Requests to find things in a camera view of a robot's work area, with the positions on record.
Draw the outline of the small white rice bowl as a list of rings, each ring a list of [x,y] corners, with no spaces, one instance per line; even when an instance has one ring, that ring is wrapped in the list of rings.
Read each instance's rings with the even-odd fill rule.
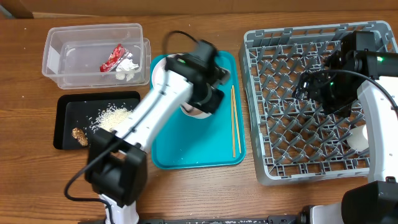
[[[190,116],[192,118],[205,119],[211,116],[211,113],[205,113],[187,103],[182,104],[180,108],[185,115]]]

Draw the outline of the white cup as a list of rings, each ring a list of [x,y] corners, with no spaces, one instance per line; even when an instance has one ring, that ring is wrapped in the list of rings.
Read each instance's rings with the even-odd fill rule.
[[[351,129],[350,133],[351,135],[346,141],[352,149],[362,152],[369,147],[368,132],[365,124]]]

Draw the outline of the white napkin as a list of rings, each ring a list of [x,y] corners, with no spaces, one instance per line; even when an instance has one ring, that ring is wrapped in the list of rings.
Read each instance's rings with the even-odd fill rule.
[[[134,77],[134,70],[139,67],[133,62],[133,54],[126,53],[116,66],[116,79],[129,81]]]

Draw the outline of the red snack wrapper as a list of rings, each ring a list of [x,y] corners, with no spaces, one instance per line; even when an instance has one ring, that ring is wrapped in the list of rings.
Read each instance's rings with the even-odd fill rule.
[[[127,55],[127,53],[128,50],[125,49],[121,44],[118,44],[108,57],[107,61],[100,66],[100,72],[110,72],[114,70],[125,57],[125,55]]]

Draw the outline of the rice pile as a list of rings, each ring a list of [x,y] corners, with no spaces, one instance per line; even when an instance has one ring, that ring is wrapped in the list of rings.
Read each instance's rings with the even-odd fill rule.
[[[125,107],[117,107],[116,105],[108,105],[104,110],[98,110],[98,112],[88,118],[89,128],[95,133],[99,129],[104,129],[111,132],[119,123],[124,121],[132,110],[128,110]]]

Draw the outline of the golden food scrap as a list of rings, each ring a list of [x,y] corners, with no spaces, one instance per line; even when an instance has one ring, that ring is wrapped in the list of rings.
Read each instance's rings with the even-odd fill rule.
[[[72,129],[72,137],[76,139],[81,146],[86,147],[88,145],[88,139],[80,128]]]

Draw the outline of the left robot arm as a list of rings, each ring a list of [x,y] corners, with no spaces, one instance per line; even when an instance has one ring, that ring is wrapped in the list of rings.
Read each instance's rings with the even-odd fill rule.
[[[106,209],[105,223],[137,223],[135,202],[147,182],[147,155],[157,135],[181,107],[213,114],[225,96],[218,86],[229,71],[215,57],[175,54],[154,72],[155,85],[132,114],[113,131],[97,130],[91,142],[85,180]]]

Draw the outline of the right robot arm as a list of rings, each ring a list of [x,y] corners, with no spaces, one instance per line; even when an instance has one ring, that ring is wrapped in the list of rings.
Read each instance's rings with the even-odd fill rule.
[[[312,206],[300,223],[397,223],[397,54],[350,50],[332,55],[326,69],[304,72],[292,94],[346,115],[358,100],[366,119],[368,183],[347,191],[340,203]]]

